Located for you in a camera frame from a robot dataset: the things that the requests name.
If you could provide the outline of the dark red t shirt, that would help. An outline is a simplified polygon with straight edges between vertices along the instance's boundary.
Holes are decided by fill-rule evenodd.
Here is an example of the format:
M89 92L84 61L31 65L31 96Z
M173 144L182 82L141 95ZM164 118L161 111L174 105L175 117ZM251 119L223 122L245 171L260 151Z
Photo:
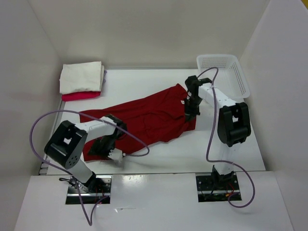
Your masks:
M187 92L183 86L173 87L148 97L122 103L105 109L83 111L80 122L111 114L127 125L128 132L147 145L169 142L186 131L195 130L196 119L185 120L184 99Z

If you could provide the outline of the pink t shirt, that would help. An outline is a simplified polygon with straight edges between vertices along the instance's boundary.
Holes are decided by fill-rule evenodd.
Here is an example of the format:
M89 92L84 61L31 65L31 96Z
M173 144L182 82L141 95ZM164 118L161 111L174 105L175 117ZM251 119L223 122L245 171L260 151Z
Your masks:
M74 92L70 94L63 94L62 101L70 102L70 101L93 99L99 97L100 94L101 94L100 91L83 91L83 92Z

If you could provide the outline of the lavender t shirt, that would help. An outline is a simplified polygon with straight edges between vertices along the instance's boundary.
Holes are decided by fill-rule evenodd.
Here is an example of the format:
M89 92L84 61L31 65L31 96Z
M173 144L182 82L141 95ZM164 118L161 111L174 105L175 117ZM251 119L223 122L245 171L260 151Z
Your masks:
M102 83L106 82L106 74L107 74L107 70L104 70L103 72L103 78L102 78Z

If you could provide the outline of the cream white t shirt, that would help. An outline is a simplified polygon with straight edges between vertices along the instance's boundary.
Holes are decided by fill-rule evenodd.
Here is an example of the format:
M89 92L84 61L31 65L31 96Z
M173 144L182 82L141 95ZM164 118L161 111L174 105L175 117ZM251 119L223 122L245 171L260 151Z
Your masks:
M60 93L101 91L104 66L102 62L64 64L60 75Z

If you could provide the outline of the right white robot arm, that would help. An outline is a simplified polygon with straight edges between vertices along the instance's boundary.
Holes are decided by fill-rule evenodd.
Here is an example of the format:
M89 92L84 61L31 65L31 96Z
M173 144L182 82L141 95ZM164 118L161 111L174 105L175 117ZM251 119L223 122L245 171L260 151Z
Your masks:
M190 76L185 80L188 96L184 100L185 120L192 121L200 115L199 105L207 102L214 108L217 132L220 140L220 160L212 167L211 184L214 189L222 189L234 175L232 155L239 144L251 135L249 110L246 103L238 103L216 87L209 78L199 80Z

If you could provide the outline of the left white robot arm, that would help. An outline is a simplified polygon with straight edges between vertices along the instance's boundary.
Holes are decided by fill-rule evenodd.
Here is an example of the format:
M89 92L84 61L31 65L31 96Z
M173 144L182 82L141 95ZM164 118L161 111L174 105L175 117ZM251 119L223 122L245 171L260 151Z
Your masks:
M123 160L123 152L115 149L115 143L127 131L127 125L111 114L101 119L103 122L93 120L77 124L63 121L44 148L45 154L72 173L79 187L87 193L101 192L104 186L80 159L87 142L94 141L89 155L106 157L118 165Z

